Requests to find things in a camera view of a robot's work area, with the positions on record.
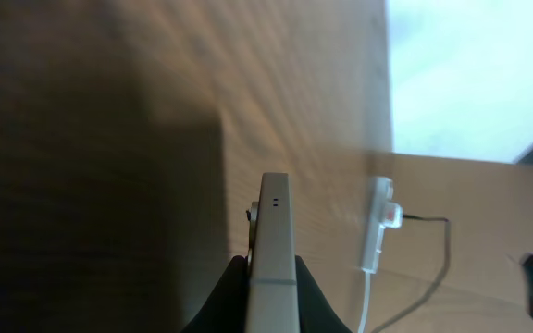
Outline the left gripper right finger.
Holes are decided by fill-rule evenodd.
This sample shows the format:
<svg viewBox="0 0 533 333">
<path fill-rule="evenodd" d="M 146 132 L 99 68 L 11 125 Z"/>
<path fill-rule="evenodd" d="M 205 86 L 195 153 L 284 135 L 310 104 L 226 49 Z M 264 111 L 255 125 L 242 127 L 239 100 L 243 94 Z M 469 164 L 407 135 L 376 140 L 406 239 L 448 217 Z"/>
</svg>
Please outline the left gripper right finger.
<svg viewBox="0 0 533 333">
<path fill-rule="evenodd" d="M 301 256 L 295 256 L 300 331 L 351 333 L 336 315 Z"/>
</svg>

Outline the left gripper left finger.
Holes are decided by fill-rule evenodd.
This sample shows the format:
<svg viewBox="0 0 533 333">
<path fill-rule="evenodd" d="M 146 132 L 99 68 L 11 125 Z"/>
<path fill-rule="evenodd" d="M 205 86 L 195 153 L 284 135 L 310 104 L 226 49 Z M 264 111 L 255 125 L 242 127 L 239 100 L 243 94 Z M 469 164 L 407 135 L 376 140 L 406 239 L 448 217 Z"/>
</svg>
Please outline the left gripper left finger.
<svg viewBox="0 0 533 333">
<path fill-rule="evenodd" d="M 249 279 L 247 259 L 234 256 L 201 310 L 182 333 L 241 333 L 244 331 Z"/>
</svg>

